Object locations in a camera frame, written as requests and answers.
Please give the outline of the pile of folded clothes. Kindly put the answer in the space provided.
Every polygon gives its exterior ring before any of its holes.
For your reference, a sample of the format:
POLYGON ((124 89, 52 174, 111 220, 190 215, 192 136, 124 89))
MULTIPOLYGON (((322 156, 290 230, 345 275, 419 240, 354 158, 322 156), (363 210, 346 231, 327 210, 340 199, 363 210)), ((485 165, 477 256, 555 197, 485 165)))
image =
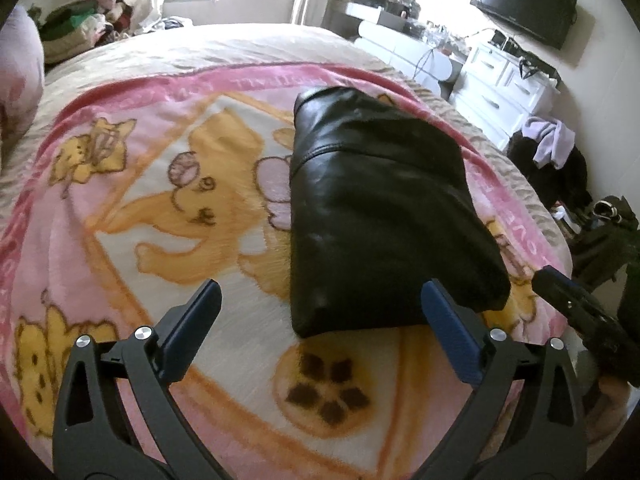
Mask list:
POLYGON ((52 67, 96 47, 132 36, 146 4, 128 0, 72 0, 38 25, 44 65, 52 67))

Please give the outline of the lilac garment on chair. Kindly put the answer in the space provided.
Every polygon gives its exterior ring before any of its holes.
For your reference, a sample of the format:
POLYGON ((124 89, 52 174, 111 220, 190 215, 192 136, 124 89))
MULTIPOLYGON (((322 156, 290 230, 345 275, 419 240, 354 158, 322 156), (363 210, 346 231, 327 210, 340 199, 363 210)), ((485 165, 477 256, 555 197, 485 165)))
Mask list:
POLYGON ((537 168, 551 165, 562 169, 575 147, 576 133, 559 119, 530 116, 522 125, 521 133, 537 145, 533 157, 537 168))

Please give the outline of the white long desk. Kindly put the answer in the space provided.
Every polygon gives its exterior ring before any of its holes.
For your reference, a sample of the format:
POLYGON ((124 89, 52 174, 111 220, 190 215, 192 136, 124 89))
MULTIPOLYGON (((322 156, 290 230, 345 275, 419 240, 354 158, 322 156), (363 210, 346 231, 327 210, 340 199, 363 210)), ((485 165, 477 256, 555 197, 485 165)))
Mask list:
POLYGON ((459 61, 436 47, 373 22, 360 23, 354 44, 444 100, 462 69, 459 61))

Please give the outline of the beige bed cover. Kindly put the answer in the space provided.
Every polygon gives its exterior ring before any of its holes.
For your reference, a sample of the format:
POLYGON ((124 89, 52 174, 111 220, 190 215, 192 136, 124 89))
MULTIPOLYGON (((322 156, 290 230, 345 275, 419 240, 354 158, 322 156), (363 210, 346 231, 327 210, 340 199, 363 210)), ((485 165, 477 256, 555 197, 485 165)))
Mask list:
POLYGON ((220 24, 152 32, 93 49, 56 66, 44 78, 43 97, 27 133, 1 164, 1 215, 9 217, 37 148, 63 107, 92 88, 144 76, 206 68, 283 63, 346 65, 370 70, 409 88, 435 115, 458 129, 526 206, 564 269, 572 256, 550 212, 510 159, 444 99, 351 42, 320 27, 289 24, 220 24))

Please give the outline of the black printer on desk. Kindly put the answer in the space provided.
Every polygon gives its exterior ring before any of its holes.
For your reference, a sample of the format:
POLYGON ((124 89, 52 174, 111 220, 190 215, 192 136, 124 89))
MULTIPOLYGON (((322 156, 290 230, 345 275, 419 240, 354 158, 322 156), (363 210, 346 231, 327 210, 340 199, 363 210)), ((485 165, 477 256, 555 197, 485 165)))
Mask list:
POLYGON ((354 3, 370 6, 370 8, 382 9, 390 14, 401 18, 418 18, 421 7, 415 1, 405 2, 402 0, 350 0, 354 3))

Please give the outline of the pink cartoon bear blanket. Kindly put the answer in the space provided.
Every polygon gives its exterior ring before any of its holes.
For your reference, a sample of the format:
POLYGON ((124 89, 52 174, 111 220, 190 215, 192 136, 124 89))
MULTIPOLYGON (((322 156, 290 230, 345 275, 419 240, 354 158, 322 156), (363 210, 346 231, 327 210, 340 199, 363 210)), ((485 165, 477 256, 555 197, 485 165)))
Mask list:
POLYGON ((172 395, 239 479, 403 479, 460 412, 469 388, 425 326, 296 337, 288 292, 293 106, 349 86, 461 145, 480 218, 512 284, 489 326, 529 342, 565 320, 532 291, 570 270, 558 228, 515 167, 431 92, 388 68, 231 66, 129 79, 64 96, 26 136, 1 237, 1 403, 52 460, 54 404, 76 338, 127 337, 206 278, 220 315, 172 395))

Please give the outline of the black leather jacket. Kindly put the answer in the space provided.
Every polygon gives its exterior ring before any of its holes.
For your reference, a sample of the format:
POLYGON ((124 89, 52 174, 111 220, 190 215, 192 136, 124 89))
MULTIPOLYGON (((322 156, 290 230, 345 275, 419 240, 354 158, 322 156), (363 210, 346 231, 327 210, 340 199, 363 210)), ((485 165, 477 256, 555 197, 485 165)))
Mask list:
POLYGON ((508 272, 449 134, 347 87, 302 93, 294 127, 298 336, 422 325, 421 290, 431 280, 475 312, 506 306, 508 272))

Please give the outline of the white drawer dresser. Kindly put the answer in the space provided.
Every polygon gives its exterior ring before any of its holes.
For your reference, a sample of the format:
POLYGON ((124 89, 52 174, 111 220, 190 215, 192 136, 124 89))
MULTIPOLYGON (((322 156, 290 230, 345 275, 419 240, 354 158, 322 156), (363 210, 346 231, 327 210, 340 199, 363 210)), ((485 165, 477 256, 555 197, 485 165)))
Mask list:
POLYGON ((449 103, 503 150, 527 118, 551 113, 557 85, 541 72, 527 76, 515 56, 478 44, 462 66, 449 103))

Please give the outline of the pink quilted comforter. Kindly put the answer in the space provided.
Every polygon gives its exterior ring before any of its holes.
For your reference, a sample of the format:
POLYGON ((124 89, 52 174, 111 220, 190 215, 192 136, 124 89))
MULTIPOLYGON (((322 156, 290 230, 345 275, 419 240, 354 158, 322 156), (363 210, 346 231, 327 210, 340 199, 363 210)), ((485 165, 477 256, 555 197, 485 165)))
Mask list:
POLYGON ((16 6, 1 29, 1 160, 35 119, 44 89, 43 46, 35 22, 16 6))

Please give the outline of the black bag on floor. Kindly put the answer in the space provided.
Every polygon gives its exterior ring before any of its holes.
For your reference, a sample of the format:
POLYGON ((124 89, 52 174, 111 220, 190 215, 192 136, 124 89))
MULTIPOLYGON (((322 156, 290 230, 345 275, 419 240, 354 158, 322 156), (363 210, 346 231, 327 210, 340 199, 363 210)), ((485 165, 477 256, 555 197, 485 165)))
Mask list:
POLYGON ((624 196, 606 196, 592 205, 589 222, 568 247, 572 279, 593 292, 639 259, 639 219, 624 196))

